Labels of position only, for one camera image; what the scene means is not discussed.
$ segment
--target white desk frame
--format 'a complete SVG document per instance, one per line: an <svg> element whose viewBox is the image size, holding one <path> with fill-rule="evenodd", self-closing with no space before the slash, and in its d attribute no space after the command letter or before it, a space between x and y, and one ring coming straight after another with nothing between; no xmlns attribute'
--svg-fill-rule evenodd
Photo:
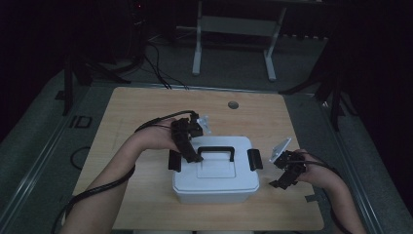
<svg viewBox="0 0 413 234"><path fill-rule="evenodd" d="M193 75L200 75L203 31L222 32L233 34L245 34L255 36L272 37L270 47L264 50L264 60L267 66L268 79L276 80L276 72L273 65L272 54L276 46L277 38L282 27L282 20L285 16L286 8L282 8L278 21L258 20L258 19L234 19L213 16L203 16L202 0L198 1L198 20L197 20L197 46L195 48L194 64L192 67Z"/></svg>

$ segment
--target white box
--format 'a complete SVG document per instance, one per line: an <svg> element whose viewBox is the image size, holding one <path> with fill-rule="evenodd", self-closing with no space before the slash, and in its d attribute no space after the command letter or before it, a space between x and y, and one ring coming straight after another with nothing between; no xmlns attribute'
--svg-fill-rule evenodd
<svg viewBox="0 0 413 234"><path fill-rule="evenodd" d="M200 163L182 159L181 172L173 172L172 179L181 203L240 203L258 190L258 173L249 165L247 150L252 145L247 137L199 136L191 143L195 151L200 147L233 147L234 160L231 162L230 151L219 148L203 151Z"/></svg>

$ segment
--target person's right arm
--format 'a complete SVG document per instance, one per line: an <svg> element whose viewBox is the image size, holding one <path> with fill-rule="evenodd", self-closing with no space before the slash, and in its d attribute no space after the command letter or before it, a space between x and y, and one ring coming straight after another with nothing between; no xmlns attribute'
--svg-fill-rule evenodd
<svg viewBox="0 0 413 234"><path fill-rule="evenodd" d="M306 154L305 150L297 150L296 152L303 152L306 161L316 161L309 154ZM309 182L316 187L323 188L340 223L351 233L366 233L358 216L352 194L343 179L322 166L308 164L306 167L307 171L300 175L297 180ZM334 228L335 233L342 233L336 225L334 225Z"/></svg>

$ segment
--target wooden tabletop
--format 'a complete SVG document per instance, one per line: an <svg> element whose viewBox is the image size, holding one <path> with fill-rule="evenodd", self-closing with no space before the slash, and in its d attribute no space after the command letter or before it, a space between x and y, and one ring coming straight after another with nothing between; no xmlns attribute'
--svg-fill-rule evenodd
<svg viewBox="0 0 413 234"><path fill-rule="evenodd" d="M228 106L236 101L237 109ZM299 182L286 190L268 183L283 171L268 162L274 146L292 137L299 148L282 96L242 92L117 88L109 101L74 194L84 191L122 143L144 122L194 110L209 117L212 136L245 136L261 152L260 188L238 204L179 203L172 189L167 150L145 151L136 161L114 229L140 230L320 230L313 187Z"/></svg>

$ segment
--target dark background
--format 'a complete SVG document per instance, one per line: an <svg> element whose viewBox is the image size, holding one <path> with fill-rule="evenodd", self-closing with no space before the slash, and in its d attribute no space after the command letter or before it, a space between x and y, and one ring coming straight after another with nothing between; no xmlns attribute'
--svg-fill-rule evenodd
<svg viewBox="0 0 413 234"><path fill-rule="evenodd" d="M1 139L13 128L44 85L63 69L64 60L75 42L92 58L104 61L139 53L138 45L123 46L131 30L130 21L133 20L129 3L109 0L100 1L100 5L96 1L2 1ZM147 19L151 26L156 26L171 40L177 25L196 24L196 1L141 3L145 11L138 12L142 15L137 17ZM315 16L341 17L335 8L296 5L290 9L282 26L284 34L309 34L306 28L311 26L303 27L295 19L307 17L305 13L317 12L312 19L313 25L323 28L318 34L330 37L330 42L336 46L336 54L324 54L320 59L333 62L335 59L331 58L342 53L348 55L346 58L351 66L346 70L344 90L350 95L394 184L412 213L413 192L409 189L413 177L409 147L413 142L411 3L357 1L351 7L341 9L345 10L344 19L329 20ZM246 14L242 8L237 11L233 13ZM272 15L265 11L262 14ZM326 70L335 67L329 62L323 66Z"/></svg>

